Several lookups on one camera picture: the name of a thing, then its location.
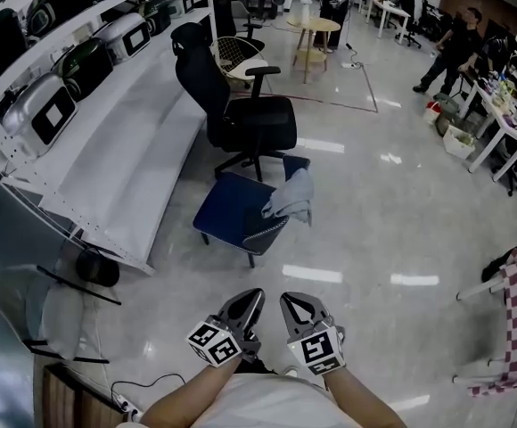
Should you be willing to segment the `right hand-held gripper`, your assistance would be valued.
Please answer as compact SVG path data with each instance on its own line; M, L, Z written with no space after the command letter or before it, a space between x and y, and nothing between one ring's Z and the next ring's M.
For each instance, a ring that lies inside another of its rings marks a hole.
M289 334L288 349L313 375L346 365L345 330L336 325L320 299L304 292L284 292L280 307Z

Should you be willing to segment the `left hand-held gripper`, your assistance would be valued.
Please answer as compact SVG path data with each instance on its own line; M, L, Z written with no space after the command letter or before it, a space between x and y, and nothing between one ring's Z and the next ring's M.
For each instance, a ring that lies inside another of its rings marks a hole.
M199 322L185 341L200 359L213 367L221 367L234 358L252 363L261 348L252 328L259 321L264 303L265 293L260 288L240 292L224 304L220 317L211 315ZM230 326L242 326L249 332Z

